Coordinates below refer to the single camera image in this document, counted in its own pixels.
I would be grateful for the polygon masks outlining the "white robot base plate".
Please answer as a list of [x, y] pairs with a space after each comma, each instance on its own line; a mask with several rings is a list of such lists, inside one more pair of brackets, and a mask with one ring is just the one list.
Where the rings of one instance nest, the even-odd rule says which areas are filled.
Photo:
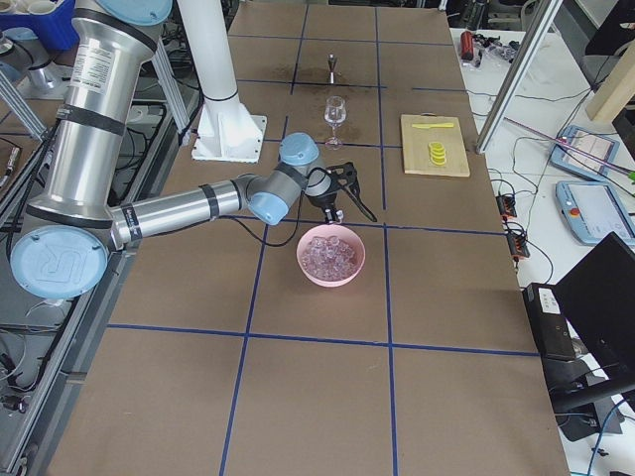
[[178, 3], [203, 96], [192, 157], [198, 161], [254, 164], [267, 125], [242, 104], [221, 3]]

